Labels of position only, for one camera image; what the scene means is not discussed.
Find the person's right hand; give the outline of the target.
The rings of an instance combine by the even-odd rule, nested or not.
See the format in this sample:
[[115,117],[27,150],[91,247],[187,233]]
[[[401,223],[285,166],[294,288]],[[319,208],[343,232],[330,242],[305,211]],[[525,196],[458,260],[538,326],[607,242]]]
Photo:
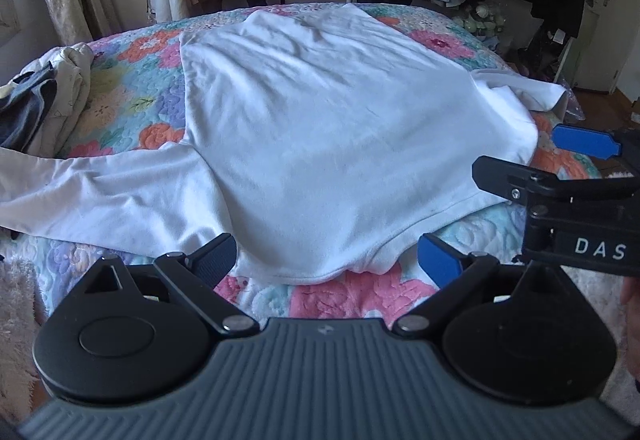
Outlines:
[[626,310],[627,368],[636,382],[640,378],[640,287],[638,277],[626,277],[620,293]]

